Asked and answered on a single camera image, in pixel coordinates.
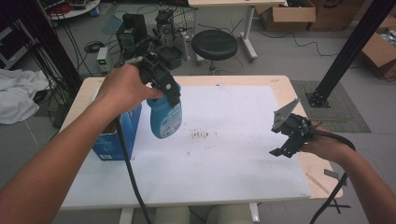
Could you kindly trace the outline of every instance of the hand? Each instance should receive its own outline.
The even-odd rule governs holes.
[[[316,130],[328,133],[330,132],[329,130],[320,126],[318,126]],[[332,139],[330,137],[315,135],[312,140],[309,140],[307,144],[301,148],[301,151],[313,153],[327,161],[340,163],[342,162],[345,154],[351,152],[352,149],[338,140]]]
[[[137,67],[125,64],[111,71],[95,101],[101,102],[117,116],[138,107],[146,99],[158,99],[162,96],[162,91],[142,83]]]

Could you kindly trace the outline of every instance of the white paper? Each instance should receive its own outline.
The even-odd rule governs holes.
[[[238,203],[308,198],[297,157],[274,157],[287,136],[272,133],[269,86],[182,87],[183,122],[157,139],[143,103],[132,166],[146,204]],[[137,204],[123,161],[90,153],[64,207]]]

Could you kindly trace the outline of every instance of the blue box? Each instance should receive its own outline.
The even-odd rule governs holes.
[[[129,160],[131,159],[134,148],[134,138],[136,137],[137,125],[140,119],[142,105],[135,110],[125,112],[120,116],[122,133],[128,151]],[[123,161],[122,148],[119,134],[117,133],[116,123],[112,121],[99,135],[92,147],[93,151],[102,161]]]

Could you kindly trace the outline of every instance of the towel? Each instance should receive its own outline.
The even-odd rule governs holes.
[[[0,69],[0,123],[13,124],[31,117],[39,108],[35,93],[49,87],[42,71]]]

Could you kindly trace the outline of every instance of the black stool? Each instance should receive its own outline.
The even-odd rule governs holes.
[[[210,71],[215,74],[214,61],[222,61],[233,57],[238,51],[236,39],[221,30],[205,30],[192,38],[192,49],[199,56],[210,60]]]

